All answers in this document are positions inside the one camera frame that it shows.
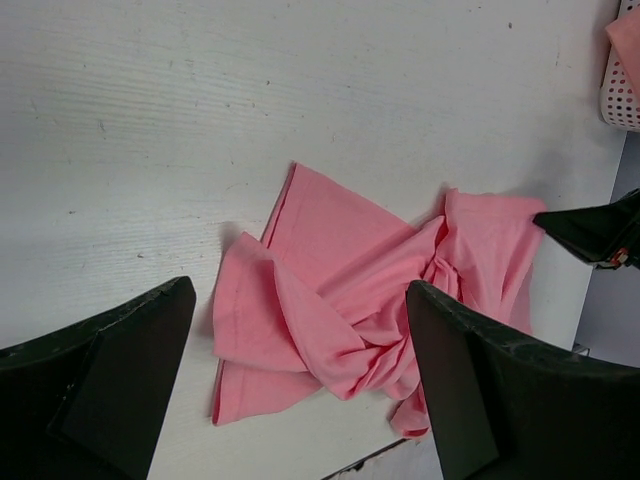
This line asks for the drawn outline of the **pink t shirt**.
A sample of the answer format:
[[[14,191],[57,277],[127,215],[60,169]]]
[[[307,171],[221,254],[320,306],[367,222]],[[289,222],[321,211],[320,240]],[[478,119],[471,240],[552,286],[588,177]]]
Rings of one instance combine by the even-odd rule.
[[[529,285],[543,234],[536,198],[448,190],[414,226],[295,163],[261,238],[227,248],[213,298],[217,426],[284,411],[321,389],[395,402],[401,437],[430,427],[405,293],[426,281],[529,332]]]

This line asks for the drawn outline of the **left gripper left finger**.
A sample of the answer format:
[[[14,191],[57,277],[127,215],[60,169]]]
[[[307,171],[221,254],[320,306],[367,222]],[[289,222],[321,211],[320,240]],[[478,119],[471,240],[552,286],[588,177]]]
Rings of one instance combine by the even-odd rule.
[[[194,309],[176,277],[2,349],[2,478],[146,478]]]

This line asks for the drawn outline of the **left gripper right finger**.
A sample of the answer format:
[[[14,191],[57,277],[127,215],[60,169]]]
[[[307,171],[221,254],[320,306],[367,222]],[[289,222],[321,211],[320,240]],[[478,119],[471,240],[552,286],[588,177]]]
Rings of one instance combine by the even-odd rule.
[[[424,282],[411,338],[447,479],[635,479],[639,372],[479,314]]]

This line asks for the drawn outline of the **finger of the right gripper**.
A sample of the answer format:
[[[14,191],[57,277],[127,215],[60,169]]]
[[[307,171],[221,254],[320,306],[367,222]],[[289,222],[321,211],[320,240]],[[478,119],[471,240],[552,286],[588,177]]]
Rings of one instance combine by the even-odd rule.
[[[541,212],[533,223],[596,269],[639,268],[639,189],[607,205]]]

